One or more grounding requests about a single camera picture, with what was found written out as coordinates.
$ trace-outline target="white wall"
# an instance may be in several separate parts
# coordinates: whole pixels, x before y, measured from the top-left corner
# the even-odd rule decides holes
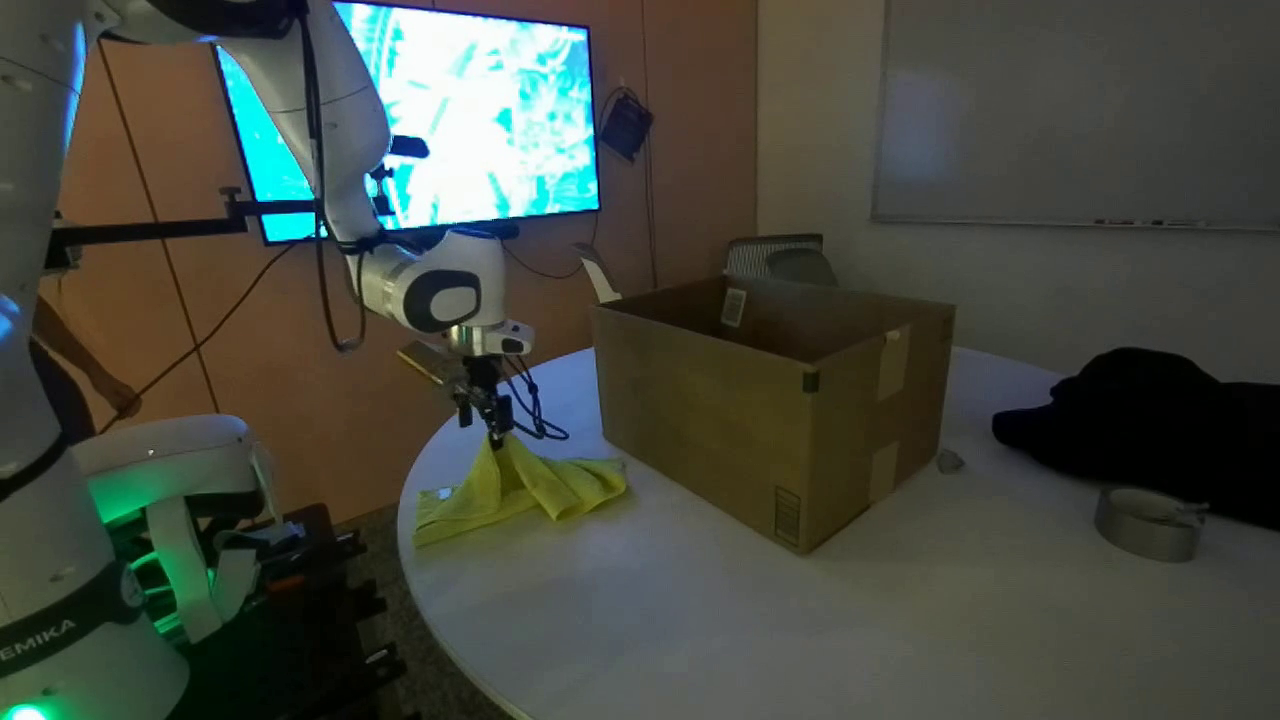
[[[850,286],[951,301],[971,350],[1073,374],[1144,346],[1280,380],[1275,235],[868,226],[879,30],[884,0],[761,0],[761,234],[815,229]]]

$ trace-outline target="screen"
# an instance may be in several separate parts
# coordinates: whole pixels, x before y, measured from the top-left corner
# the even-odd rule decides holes
[[[336,4],[394,135],[429,144],[390,158],[384,229],[510,226],[599,207],[591,37],[581,25]],[[217,52],[257,200],[311,200],[268,110]],[[308,214],[259,217],[268,245],[316,235]]]

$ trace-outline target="black cloth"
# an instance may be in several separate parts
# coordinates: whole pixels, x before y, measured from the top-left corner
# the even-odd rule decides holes
[[[92,437],[92,412],[81,385],[37,341],[32,341],[32,366],[58,420],[68,432],[68,446],[81,446],[84,437]]]
[[[992,432],[1056,474],[1280,527],[1280,385],[1224,385],[1188,357],[1115,350],[1053,385],[1044,408],[996,412]]]

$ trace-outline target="table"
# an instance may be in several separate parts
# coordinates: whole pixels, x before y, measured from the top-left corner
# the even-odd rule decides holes
[[[598,360],[537,367],[567,446],[605,455]],[[628,460],[632,497],[414,549],[414,507],[485,432],[439,427],[402,497],[402,564],[455,663],[537,720],[1280,718],[1280,534],[1210,519],[1191,564],[1113,549],[1096,489],[1001,449],[992,412],[1056,376],[951,351],[944,449],[798,558]]]

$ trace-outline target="yellow cloth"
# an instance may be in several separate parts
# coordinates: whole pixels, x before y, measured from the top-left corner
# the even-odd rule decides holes
[[[479,449],[462,489],[424,491],[418,500],[418,549],[499,525],[526,507],[539,507],[554,525],[567,525],[625,491],[628,482],[620,460],[545,460],[510,437],[504,449]]]

